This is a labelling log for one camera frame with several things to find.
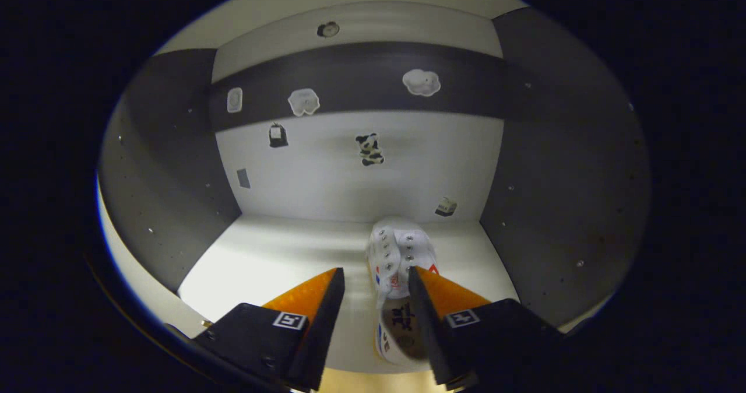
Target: black border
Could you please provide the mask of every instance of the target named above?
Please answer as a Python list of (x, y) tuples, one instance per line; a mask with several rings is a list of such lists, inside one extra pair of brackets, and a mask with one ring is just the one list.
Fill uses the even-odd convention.
[[(95, 164), (119, 94), (168, 36), (224, 0), (6, 1), (13, 54), (6, 88), (18, 114), (3, 143), (18, 170), (8, 178), (9, 214), (20, 217), (8, 229), (22, 243), (8, 255), (20, 262), (8, 265), (13, 290), (6, 298), (21, 316), (10, 322), (18, 347), (11, 385), (196, 390), (201, 377), (171, 366), (120, 324), (80, 255), (106, 249), (94, 206)], [(641, 118), (654, 199), (643, 254), (615, 303), (574, 336), (564, 362), (539, 376), (577, 391), (735, 391), (739, 321), (732, 314), (743, 299), (743, 276), (730, 264), (742, 253), (733, 235), (743, 222), (736, 165), (744, 120), (730, 97), (743, 75), (737, 59), (724, 55), (739, 45), (738, 0), (526, 1), (593, 48), (637, 109), (653, 112)], [(75, 327), (85, 332), (70, 335)], [(138, 359), (111, 349), (123, 343)], [(74, 364), (66, 364), (71, 357)], [(133, 380), (142, 373), (149, 376)]]

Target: gray stripe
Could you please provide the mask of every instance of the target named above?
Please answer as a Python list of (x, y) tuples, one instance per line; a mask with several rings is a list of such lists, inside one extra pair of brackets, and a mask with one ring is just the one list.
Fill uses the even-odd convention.
[(531, 85), (525, 116), (505, 121), (480, 223), (522, 303), (559, 326), (631, 266), (650, 202), (648, 154), (624, 90), (580, 40), (533, 8), (494, 24), (514, 76)]
[[(411, 69), (434, 71), (441, 89), (413, 96), (402, 83)], [(509, 117), (511, 93), (524, 93), (509, 80), (506, 63), (493, 56), (424, 43), (352, 43), (283, 56), (237, 72), (210, 88), (215, 132), (294, 117), (287, 99), (293, 90), (312, 88), (320, 108), (314, 114), (360, 110), (419, 110)], [(229, 114), (227, 91), (243, 89), (243, 110)]]
[(208, 125), (214, 56), (184, 50), (150, 58), (122, 95), (99, 157), (101, 196), (117, 233), (172, 292), (240, 214)]

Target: white sneaker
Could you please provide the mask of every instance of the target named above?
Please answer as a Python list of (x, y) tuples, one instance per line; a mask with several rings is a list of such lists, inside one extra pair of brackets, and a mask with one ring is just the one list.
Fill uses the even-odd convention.
[(435, 250), (427, 234), (404, 218), (384, 218), (373, 225), (365, 257), (378, 293), (378, 353), (394, 364), (427, 359), (410, 303), (407, 273), (410, 266), (438, 273)]

